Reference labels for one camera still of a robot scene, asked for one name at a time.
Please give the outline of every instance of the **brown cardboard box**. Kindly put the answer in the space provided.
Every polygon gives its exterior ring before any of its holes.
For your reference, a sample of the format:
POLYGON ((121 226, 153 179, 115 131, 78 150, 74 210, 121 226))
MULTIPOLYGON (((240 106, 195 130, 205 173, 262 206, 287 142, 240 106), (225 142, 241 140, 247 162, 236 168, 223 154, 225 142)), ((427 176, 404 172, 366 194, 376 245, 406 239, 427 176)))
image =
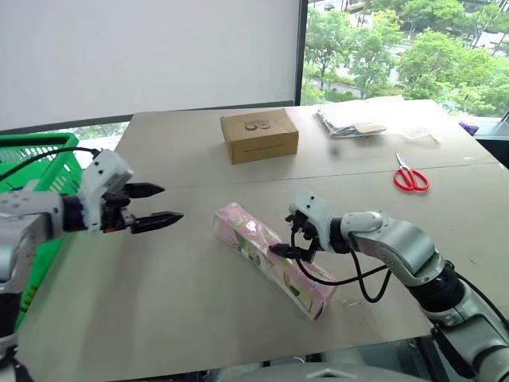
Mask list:
POLYGON ((299 132, 284 109, 221 117, 231 164, 296 154, 299 132))

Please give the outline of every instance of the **green basket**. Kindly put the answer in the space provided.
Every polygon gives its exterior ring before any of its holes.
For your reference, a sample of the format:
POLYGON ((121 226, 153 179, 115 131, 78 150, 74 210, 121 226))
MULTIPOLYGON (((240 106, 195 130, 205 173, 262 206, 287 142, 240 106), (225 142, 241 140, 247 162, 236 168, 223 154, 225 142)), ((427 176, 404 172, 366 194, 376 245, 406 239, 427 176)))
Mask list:
MULTIPOLYGON (((62 147, 74 147, 77 144, 78 139, 73 134, 0 135, 0 173, 5 173, 34 155, 62 147)), ((74 195, 80 187, 81 174, 82 169, 73 153, 48 156, 1 181, 0 193, 25 187, 32 191, 55 191, 74 195)), ((29 283, 21 298, 17 328, 63 241, 62 237, 37 248, 29 283)))

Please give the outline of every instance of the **table surface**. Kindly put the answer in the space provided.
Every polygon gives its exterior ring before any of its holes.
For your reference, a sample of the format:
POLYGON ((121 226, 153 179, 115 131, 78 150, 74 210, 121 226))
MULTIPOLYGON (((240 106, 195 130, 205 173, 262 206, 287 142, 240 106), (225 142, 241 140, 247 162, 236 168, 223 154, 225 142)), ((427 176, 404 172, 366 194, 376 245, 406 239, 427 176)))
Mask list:
MULTIPOLYGON (((283 218, 301 187, 320 194, 338 216, 383 210, 414 222, 507 312, 509 173, 459 127, 445 123, 439 145, 427 138, 342 140, 340 156, 332 158, 314 109, 292 107, 301 135, 297 155, 232 166, 219 117, 251 111, 134 117, 118 152, 137 180, 167 190, 135 201, 132 211, 174 210, 185 218, 148 234, 81 233, 68 241, 21 331, 20 358, 36 380, 166 375, 428 333, 429 323, 395 278, 374 305, 357 284, 340 286, 324 317, 311 322, 214 237, 213 213, 237 201, 287 239, 283 218), (424 169, 426 195, 393 186, 395 150, 424 169)), ((363 269, 379 265, 361 259, 363 269)), ((317 262, 338 279, 354 273, 346 255, 319 254, 317 262)), ((372 294, 382 277, 367 283, 372 294)))

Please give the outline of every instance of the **scissors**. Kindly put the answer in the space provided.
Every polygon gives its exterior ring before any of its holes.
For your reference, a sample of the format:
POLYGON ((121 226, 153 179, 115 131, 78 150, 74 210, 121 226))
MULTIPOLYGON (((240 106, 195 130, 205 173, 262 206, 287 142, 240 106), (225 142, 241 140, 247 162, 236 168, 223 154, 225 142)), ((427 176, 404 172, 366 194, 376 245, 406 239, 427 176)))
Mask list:
POLYGON ((428 179, 419 171, 411 169, 396 153, 399 169, 394 173, 393 181, 396 187, 403 191, 425 192, 429 188, 428 179))

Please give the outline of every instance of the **red scissor handle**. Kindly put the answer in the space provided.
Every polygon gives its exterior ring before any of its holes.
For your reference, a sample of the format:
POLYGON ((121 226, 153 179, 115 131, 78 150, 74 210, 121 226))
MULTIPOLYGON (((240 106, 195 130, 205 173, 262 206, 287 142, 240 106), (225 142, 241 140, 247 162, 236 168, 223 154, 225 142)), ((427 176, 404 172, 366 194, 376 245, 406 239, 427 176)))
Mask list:
POLYGON ((394 184, 403 191, 427 191, 428 179, 417 170, 399 169, 394 173, 394 184))

